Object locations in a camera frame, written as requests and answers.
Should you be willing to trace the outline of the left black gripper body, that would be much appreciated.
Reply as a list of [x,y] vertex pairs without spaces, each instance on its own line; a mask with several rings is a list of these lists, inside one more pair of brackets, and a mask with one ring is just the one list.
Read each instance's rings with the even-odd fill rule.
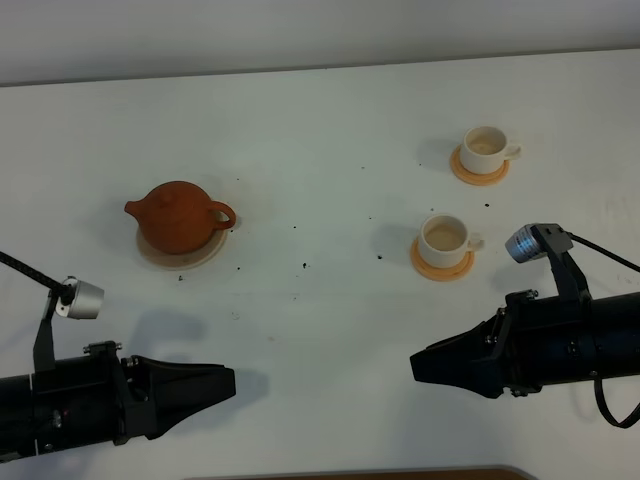
[[150,433],[150,400],[131,389],[119,349],[113,341],[92,344],[84,356],[56,361],[51,370],[32,375],[38,452],[107,441],[122,445]]

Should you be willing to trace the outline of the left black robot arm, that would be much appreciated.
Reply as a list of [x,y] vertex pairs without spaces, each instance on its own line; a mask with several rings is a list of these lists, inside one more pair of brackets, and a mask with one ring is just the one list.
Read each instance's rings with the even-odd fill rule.
[[119,358],[117,350],[113,341],[91,344],[50,371],[2,379],[2,462],[154,440],[236,393],[235,373],[223,365]]

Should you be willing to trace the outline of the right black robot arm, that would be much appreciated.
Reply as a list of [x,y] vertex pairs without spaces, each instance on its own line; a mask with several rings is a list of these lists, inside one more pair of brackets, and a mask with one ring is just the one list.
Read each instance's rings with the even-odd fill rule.
[[559,296],[507,295],[489,320],[410,358],[416,381],[495,399],[639,372],[639,296],[578,303]]

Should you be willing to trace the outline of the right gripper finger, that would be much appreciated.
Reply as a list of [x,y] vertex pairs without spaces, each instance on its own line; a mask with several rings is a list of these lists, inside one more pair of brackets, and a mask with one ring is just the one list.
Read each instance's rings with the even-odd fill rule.
[[503,394],[504,380],[499,360],[493,357],[495,320],[436,342],[410,356],[417,382],[465,389],[485,398]]

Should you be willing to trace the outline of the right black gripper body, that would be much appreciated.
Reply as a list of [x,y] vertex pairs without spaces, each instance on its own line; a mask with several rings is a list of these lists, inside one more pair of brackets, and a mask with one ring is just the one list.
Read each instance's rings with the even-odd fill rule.
[[532,290],[506,297],[496,352],[514,396],[593,376],[591,297],[538,299]]

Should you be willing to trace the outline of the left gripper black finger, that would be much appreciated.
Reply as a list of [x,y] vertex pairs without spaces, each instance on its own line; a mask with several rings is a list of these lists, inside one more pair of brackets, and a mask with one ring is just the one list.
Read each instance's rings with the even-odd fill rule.
[[134,398],[150,420],[142,435],[154,440],[183,420],[236,395],[235,372],[219,364],[175,363],[142,356],[130,367]]

